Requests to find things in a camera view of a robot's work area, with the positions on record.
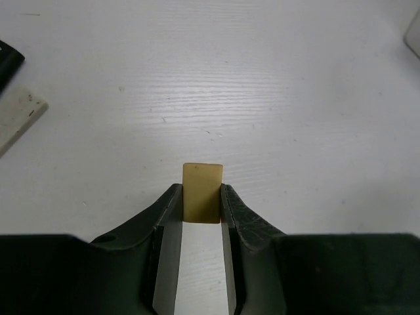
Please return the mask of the yellow eraser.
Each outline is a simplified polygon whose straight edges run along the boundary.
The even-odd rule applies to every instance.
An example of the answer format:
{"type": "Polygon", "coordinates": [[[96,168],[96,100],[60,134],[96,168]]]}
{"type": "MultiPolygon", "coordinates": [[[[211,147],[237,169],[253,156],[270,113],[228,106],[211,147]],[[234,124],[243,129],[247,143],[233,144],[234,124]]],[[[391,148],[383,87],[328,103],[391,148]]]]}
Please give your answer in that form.
{"type": "Polygon", "coordinates": [[[182,166],[183,221],[219,224],[223,165],[185,163],[182,166]]]}

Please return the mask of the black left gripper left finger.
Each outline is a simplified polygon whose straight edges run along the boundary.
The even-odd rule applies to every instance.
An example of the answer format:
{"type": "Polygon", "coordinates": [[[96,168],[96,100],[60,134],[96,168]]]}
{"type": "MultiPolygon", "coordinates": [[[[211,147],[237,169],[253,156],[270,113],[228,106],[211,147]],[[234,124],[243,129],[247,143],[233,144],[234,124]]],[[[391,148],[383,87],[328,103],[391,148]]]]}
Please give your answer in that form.
{"type": "Polygon", "coordinates": [[[1,236],[2,314],[173,314],[182,186],[86,242],[68,234],[1,236]]]}

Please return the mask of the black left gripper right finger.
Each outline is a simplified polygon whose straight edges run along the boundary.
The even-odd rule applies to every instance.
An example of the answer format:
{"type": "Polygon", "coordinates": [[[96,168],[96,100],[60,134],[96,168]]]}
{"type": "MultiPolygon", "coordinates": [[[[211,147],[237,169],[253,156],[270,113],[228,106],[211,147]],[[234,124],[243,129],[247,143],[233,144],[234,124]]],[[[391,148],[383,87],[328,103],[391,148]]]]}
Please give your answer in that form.
{"type": "Polygon", "coordinates": [[[418,314],[419,238],[294,234],[220,189],[231,314],[418,314]]]}

